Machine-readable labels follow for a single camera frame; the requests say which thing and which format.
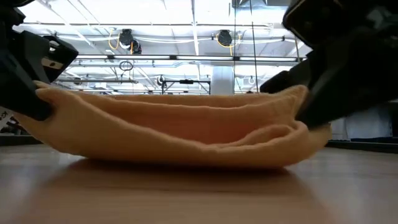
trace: table surface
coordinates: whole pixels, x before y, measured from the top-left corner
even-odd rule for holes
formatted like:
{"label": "table surface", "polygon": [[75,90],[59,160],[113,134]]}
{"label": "table surface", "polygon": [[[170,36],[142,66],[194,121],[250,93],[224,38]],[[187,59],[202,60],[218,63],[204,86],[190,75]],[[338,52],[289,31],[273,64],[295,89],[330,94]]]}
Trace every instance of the table surface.
{"label": "table surface", "polygon": [[0,147],[0,223],[397,223],[398,155],[326,148],[285,170],[139,166]]}

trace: fluorescent light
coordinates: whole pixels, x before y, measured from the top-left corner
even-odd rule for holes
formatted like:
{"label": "fluorescent light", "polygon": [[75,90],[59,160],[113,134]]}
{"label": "fluorescent light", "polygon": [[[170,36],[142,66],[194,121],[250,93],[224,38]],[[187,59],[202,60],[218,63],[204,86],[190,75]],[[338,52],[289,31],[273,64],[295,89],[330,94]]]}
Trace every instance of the fluorescent light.
{"label": "fluorescent light", "polygon": [[91,90],[91,89],[79,89],[79,90],[70,90],[70,91],[87,91],[87,92],[113,92],[114,90]]}
{"label": "fluorescent light", "polygon": [[109,53],[111,53],[111,54],[113,54],[114,55],[114,52],[112,51],[112,50],[105,50],[106,52],[109,52]]}
{"label": "fluorescent light", "polygon": [[177,56],[177,60],[232,60],[233,57]]}
{"label": "fluorescent light", "polygon": [[128,60],[128,59],[151,59],[151,60],[167,60],[170,59],[170,56],[168,55],[115,55],[115,59],[122,59],[122,60]]}
{"label": "fluorescent light", "polygon": [[[200,91],[200,90],[167,90],[167,91],[165,91],[165,94],[167,94],[167,93],[185,93],[185,91],[188,91],[188,93],[207,93],[208,94],[208,92],[205,90],[202,90],[202,91]],[[130,93],[130,92],[147,93],[148,90],[118,90],[118,92],[120,92],[120,93]],[[153,90],[152,92],[161,93],[162,90]]]}
{"label": "fluorescent light", "polygon": [[[241,57],[240,60],[254,61],[254,57]],[[296,62],[296,58],[292,57],[257,57],[257,61],[262,62]]]}
{"label": "fluorescent light", "polygon": [[78,55],[76,59],[107,59],[106,55]]}

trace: ceiling light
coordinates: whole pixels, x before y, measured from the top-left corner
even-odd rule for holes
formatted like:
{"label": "ceiling light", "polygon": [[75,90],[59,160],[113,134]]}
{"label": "ceiling light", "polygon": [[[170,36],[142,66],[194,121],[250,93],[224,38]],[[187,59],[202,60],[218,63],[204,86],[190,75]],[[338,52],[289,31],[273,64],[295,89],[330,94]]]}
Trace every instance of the ceiling light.
{"label": "ceiling light", "polygon": [[296,58],[292,57],[241,57],[240,60],[243,61],[262,61],[262,62],[296,62]]}
{"label": "ceiling light", "polygon": [[233,57],[177,56],[177,60],[232,60]]}
{"label": "ceiling light", "polygon": [[71,90],[71,91],[87,91],[87,92],[112,92],[114,90],[93,90],[93,89],[80,89],[80,90]]}
{"label": "ceiling light", "polygon": [[129,59],[140,59],[140,60],[145,60],[145,59],[150,59],[150,60],[168,60],[170,59],[170,56],[164,55],[164,56],[155,56],[155,55],[115,55],[115,59],[122,59],[122,60],[129,60]]}
{"label": "ceiling light", "polygon": [[105,51],[114,55],[114,52],[112,50],[105,50]]}
{"label": "ceiling light", "polygon": [[107,59],[106,55],[78,55],[76,59]]}

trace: towel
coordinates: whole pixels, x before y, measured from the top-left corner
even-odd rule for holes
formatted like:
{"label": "towel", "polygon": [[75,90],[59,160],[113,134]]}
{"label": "towel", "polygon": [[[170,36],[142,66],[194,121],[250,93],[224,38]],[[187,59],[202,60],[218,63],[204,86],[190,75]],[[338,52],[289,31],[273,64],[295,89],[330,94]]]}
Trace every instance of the towel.
{"label": "towel", "polygon": [[53,115],[15,118],[54,149],[111,161],[274,169],[321,149],[330,126],[294,117],[308,90],[234,96],[91,95],[36,82]]}

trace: ceiling fixture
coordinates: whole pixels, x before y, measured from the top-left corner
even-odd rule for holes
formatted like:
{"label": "ceiling fixture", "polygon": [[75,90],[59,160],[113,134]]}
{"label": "ceiling fixture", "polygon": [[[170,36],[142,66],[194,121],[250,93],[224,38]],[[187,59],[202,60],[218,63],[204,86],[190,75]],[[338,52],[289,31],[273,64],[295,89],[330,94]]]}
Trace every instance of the ceiling fixture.
{"label": "ceiling fixture", "polygon": [[135,40],[132,36],[132,30],[131,29],[123,29],[122,32],[118,35],[117,39],[117,45],[116,47],[113,47],[111,45],[111,40],[109,39],[108,43],[109,46],[113,49],[116,50],[119,45],[123,49],[129,50],[130,54],[141,54],[142,53],[142,48],[141,44],[139,43],[138,40]]}
{"label": "ceiling fixture", "polygon": [[253,84],[255,84],[255,83],[256,83],[256,81],[253,79],[253,76],[250,76],[249,84],[250,84],[250,85],[253,85]]}
{"label": "ceiling fixture", "polygon": [[160,75],[160,77],[156,79],[156,83],[158,84],[158,86],[163,86],[163,88],[167,88],[167,83],[164,81],[165,78],[163,77],[163,75]]}
{"label": "ceiling fixture", "polygon": [[229,30],[221,30],[217,36],[217,39],[218,42],[224,47],[229,47],[232,44],[232,37],[231,34],[229,34]]}
{"label": "ceiling fixture", "polygon": [[81,80],[81,78],[75,77],[75,78],[73,78],[73,80],[76,80],[76,82],[73,83],[75,85],[81,85],[82,84],[81,82],[79,82]]}

